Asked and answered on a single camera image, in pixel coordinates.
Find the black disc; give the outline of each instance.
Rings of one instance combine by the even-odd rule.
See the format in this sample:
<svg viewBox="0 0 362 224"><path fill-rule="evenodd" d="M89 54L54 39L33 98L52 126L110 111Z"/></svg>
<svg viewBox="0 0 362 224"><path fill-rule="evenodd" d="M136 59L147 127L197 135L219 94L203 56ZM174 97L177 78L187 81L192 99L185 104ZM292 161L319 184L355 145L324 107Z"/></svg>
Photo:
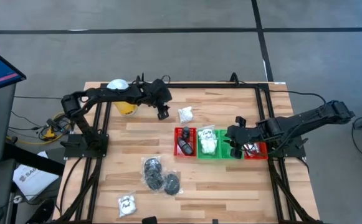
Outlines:
<svg viewBox="0 0 362 224"><path fill-rule="evenodd" d="M175 174L168 174L164 182L164 191L167 194L176 195L179 192L179 179Z"/></svg>
<svg viewBox="0 0 362 224"><path fill-rule="evenodd" d="M149 175L145 176L146 184L152 190L158 190L163 186L163 176L159 172L150 171Z"/></svg>
<svg viewBox="0 0 362 224"><path fill-rule="evenodd" d="M152 172L161 172L161 164L155 158L148 159L145 162L145 175L150 175Z"/></svg>

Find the white lid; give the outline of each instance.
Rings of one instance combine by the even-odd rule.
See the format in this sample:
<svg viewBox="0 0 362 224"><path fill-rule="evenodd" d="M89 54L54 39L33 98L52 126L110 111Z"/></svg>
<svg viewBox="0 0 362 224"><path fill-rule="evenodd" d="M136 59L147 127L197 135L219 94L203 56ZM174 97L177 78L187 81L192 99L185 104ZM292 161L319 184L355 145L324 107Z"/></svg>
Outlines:
<svg viewBox="0 0 362 224"><path fill-rule="evenodd" d="M116 89L125 90L128 87L129 87L128 83L122 79L115 79L107 85L107 88L112 89L112 90L116 90Z"/></svg>

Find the wooden tabletop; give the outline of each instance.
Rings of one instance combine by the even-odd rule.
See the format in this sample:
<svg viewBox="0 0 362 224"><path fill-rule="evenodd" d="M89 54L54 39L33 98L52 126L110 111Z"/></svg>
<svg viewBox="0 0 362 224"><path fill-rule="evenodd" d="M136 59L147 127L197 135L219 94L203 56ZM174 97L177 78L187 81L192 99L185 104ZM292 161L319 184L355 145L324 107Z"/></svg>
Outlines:
<svg viewBox="0 0 362 224"><path fill-rule="evenodd" d="M85 89L100 84L87 82ZM287 89L284 84L269 83L269 86L271 90ZM142 218L156 216L159 223L212 223L212 219L218 219L219 223L277 223L267 161L207 161L173 156L174 128L180 126L178 109L193 107L194 120L188 123L189 127L215 124L216 129L226 129L234 124L236 116L243 116L247 126L253 127L259 120L254 90L170 88L170 92L173 100L168 103L169 118L162 121L157 119L156 109L145 105L127 118L112 106L108 125L110 143L103 159L93 222L140 223ZM293 114L288 93L271 93L271 98L276 116ZM262 99L268 118L264 93ZM86 115L91 125L94 115L95 108ZM175 197L154 194L143 184L141 159L151 156L161 156L166 170L178 172L182 194ZM76 160L66 162L60 192ZM308 214L319 219L307 168L293 158L286 159L285 163L292 193ZM79 193L84 164L82 159L69 179L64 210ZM117 197L131 191L136 193L137 211L119 218ZM89 197L88 194L84 202L83 218L87 216ZM283 194L281 198L283 210L287 211Z"/></svg>

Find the red tray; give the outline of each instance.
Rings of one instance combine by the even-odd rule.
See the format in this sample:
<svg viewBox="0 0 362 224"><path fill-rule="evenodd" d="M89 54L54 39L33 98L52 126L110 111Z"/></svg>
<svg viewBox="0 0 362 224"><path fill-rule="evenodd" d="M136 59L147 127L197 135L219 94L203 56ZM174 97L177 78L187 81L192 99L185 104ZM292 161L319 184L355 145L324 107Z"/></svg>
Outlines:
<svg viewBox="0 0 362 224"><path fill-rule="evenodd" d="M196 137L196 128L189 128L191 133L190 133L190 137L187 140L188 144L192 147L193 149L193 154L191 156L187 156L185 154L183 154L183 152L181 151L181 148L179 148L178 146L178 137L182 136L182 129L183 128L175 128L174 131L174 156L178 156L178 157L196 157L196 143L197 143L197 137Z"/></svg>
<svg viewBox="0 0 362 224"><path fill-rule="evenodd" d="M244 153L244 159L268 159L266 143L258 142L257 144L262 154L251 154L251 156L249 156L247 153Z"/></svg>

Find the gray floor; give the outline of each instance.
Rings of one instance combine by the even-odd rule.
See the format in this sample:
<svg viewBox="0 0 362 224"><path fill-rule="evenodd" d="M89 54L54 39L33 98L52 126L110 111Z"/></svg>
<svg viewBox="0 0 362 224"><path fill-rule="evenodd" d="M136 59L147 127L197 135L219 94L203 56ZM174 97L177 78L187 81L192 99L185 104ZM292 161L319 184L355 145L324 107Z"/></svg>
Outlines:
<svg viewBox="0 0 362 224"><path fill-rule="evenodd" d="M362 27L362 1L258 0L264 28ZM0 29L125 29L155 27L255 27L245 0L0 0ZM362 116L362 32L265 34L274 80L290 90L342 100ZM265 81L256 33L0 35L0 54L28 79L24 96L62 96L87 81ZM296 113L317 107L309 96L291 96ZM16 99L13 110L43 124L58 113L55 100ZM13 117L11 126L27 128ZM321 219L362 223L362 155L353 146L351 124L326 126L306 135L308 164ZM355 133L362 149L362 131ZM38 152L58 145L24 148ZM19 209L23 223L34 208Z"/></svg>

